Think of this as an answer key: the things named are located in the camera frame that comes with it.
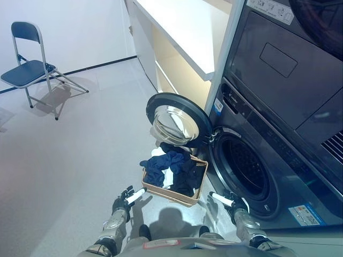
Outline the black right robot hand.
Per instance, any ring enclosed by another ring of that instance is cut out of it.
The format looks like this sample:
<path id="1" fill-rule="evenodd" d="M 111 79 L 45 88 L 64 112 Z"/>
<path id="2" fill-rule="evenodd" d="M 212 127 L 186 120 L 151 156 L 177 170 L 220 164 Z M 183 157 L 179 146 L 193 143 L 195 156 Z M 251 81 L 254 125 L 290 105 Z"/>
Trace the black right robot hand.
<path id="1" fill-rule="evenodd" d="M 250 207 L 245 198 L 239 197 L 232 191 L 227 191 L 225 195 L 220 195 L 214 191 L 210 191 L 209 195 L 212 198 L 220 201 L 225 206 L 232 208 L 234 211 L 237 209 L 244 209 L 248 212 L 248 214 L 250 213 Z"/>

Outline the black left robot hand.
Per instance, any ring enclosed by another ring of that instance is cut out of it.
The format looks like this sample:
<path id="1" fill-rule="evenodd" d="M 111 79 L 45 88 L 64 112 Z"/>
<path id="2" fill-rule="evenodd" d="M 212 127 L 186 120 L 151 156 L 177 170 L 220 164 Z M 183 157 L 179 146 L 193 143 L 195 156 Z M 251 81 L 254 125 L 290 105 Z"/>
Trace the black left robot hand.
<path id="1" fill-rule="evenodd" d="M 146 192 L 146 187 L 142 187 L 141 189 L 135 191 L 133 186 L 130 185 L 115 199 L 112 206 L 112 214 L 120 209 L 123 209 L 128 213 L 131 207 L 135 204 L 135 201 Z"/>

